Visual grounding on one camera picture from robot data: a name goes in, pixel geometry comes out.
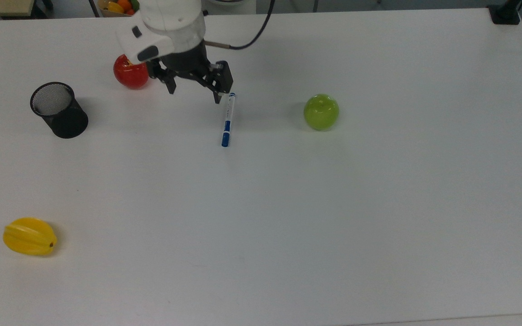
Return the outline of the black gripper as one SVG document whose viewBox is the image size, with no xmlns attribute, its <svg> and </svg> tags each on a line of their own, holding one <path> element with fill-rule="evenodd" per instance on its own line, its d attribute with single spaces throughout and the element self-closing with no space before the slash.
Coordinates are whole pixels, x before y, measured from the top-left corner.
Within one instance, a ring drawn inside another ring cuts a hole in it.
<svg viewBox="0 0 522 326">
<path fill-rule="evenodd" d="M 176 77 L 197 81 L 213 93 L 216 105 L 220 104 L 224 94 L 231 92 L 233 85 L 228 62 L 211 64 L 204 41 L 186 52 L 171 53 L 147 61 L 147 72 L 150 78 L 163 83 L 170 94 L 176 91 Z"/>
</svg>

